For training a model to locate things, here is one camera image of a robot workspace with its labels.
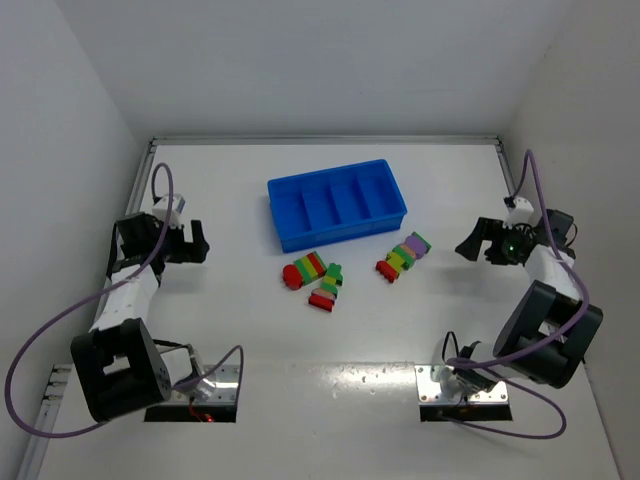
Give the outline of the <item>purple green lego stack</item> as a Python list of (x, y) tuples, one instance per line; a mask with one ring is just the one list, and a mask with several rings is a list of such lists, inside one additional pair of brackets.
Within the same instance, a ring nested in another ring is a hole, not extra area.
[(415, 263), (431, 250), (432, 246), (417, 232), (412, 232), (405, 240), (390, 250), (384, 259), (376, 263), (376, 271), (389, 283), (394, 283), (400, 275), (410, 270)]

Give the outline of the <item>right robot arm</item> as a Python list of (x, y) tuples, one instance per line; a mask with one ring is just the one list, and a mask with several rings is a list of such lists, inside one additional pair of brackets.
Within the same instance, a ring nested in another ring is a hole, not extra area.
[[(490, 243), (484, 252), (489, 263), (522, 265), (531, 284), (493, 345), (476, 341), (462, 348), (461, 358), (477, 363), (504, 358), (550, 337), (582, 307), (582, 293), (557, 261), (543, 221), (532, 226), (480, 217), (455, 252), (475, 261), (485, 241)], [(590, 304), (577, 324), (560, 337), (492, 370), (504, 378), (525, 378), (560, 389), (572, 378), (602, 321), (602, 310)]]

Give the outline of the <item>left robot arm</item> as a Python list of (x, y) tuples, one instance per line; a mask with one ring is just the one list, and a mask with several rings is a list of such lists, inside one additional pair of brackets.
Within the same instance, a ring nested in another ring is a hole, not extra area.
[(107, 277), (122, 285), (107, 294), (89, 332), (71, 342), (87, 407), (98, 423), (163, 403), (174, 386), (203, 372), (191, 345), (157, 342), (145, 325), (166, 265), (201, 264), (210, 249), (202, 223), (192, 220), (191, 241), (182, 226), (169, 228), (158, 254), (140, 270), (163, 226), (162, 220), (144, 212), (114, 224)]

